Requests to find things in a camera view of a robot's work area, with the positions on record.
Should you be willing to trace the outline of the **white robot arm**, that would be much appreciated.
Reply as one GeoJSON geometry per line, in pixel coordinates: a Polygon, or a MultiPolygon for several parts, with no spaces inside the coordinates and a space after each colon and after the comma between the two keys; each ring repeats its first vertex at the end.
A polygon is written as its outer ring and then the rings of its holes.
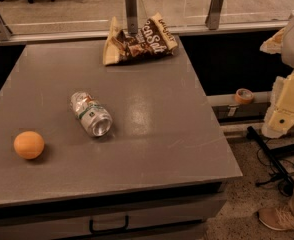
{"type": "Polygon", "coordinates": [[[288,24],[264,41],[260,50],[279,53],[282,62],[293,69],[287,77],[276,77],[261,129],[268,138],[280,138],[294,125],[294,12],[288,24]]]}

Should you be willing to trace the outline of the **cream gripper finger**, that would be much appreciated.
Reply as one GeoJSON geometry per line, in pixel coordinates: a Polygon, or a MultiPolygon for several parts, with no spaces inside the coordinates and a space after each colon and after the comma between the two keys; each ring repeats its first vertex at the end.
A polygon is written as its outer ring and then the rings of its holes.
{"type": "Polygon", "coordinates": [[[267,138],[280,138],[293,126],[294,71],[286,78],[276,77],[261,131],[267,138]]]}
{"type": "Polygon", "coordinates": [[[280,54],[282,50],[284,32],[284,28],[280,29],[272,37],[262,43],[260,50],[268,54],[280,54]]]}

